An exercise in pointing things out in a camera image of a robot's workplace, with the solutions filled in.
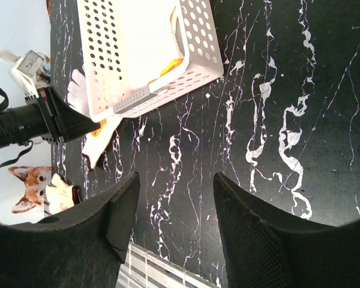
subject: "black mesh fabric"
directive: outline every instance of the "black mesh fabric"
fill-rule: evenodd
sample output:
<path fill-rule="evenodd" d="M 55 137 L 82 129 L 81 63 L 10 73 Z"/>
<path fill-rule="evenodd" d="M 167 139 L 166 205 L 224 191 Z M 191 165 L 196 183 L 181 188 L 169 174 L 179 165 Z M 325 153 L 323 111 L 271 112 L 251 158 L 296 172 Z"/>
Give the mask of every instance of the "black mesh fabric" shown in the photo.
<path fill-rule="evenodd" d="M 289 287 L 279 238 L 222 185 L 214 190 L 229 287 Z"/>

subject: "orange object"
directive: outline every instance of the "orange object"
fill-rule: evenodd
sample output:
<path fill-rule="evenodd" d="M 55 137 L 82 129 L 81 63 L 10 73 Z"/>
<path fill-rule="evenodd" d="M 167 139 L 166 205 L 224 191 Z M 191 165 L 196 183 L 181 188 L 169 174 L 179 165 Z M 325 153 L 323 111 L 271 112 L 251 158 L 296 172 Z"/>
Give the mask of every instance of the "orange object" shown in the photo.
<path fill-rule="evenodd" d="M 177 59 L 170 61 L 169 64 L 167 65 L 167 67 L 162 69 L 162 71 L 160 73 L 160 77 L 167 74 L 169 71 L 173 70 L 177 66 L 179 66 L 183 60 L 184 60 L 183 58 L 177 58 Z M 151 84 L 153 81 L 156 81 L 156 80 L 157 80 L 157 78 L 149 81 L 148 84 Z"/>
<path fill-rule="evenodd" d="M 100 128 L 95 130 L 95 131 L 92 131 L 91 132 L 92 136 L 97 137 L 106 124 L 107 124 L 107 119 L 101 120 L 100 121 Z"/>

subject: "fox ear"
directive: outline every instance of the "fox ear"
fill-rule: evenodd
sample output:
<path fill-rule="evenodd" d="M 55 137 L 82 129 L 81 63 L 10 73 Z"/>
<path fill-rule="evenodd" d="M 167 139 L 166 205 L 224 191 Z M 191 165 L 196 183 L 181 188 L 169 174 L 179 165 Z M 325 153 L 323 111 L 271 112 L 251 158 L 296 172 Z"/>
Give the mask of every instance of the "fox ear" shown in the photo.
<path fill-rule="evenodd" d="M 29 171 L 31 171 L 32 169 L 33 167 L 31 166 L 13 166 L 8 168 L 9 172 L 12 175 L 18 177 L 23 182 L 25 182 Z"/>
<path fill-rule="evenodd" d="M 36 204 L 32 203 L 26 195 L 24 195 L 20 201 L 12 208 L 12 213 L 24 213 L 35 207 Z"/>

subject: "black marble surface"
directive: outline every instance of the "black marble surface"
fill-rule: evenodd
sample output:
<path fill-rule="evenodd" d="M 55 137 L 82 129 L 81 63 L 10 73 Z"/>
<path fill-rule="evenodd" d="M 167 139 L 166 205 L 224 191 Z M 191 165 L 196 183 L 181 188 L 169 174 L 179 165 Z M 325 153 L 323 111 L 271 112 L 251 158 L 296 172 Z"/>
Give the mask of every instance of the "black marble surface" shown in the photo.
<path fill-rule="evenodd" d="M 94 172 L 83 139 L 54 146 L 52 160 L 83 199 L 138 171 L 133 241 L 226 287 L 216 172 L 312 221 L 360 218 L 360 0 L 211 4 L 224 77 L 123 120 Z M 75 1 L 52 1 L 51 36 L 63 96 L 82 66 Z"/>

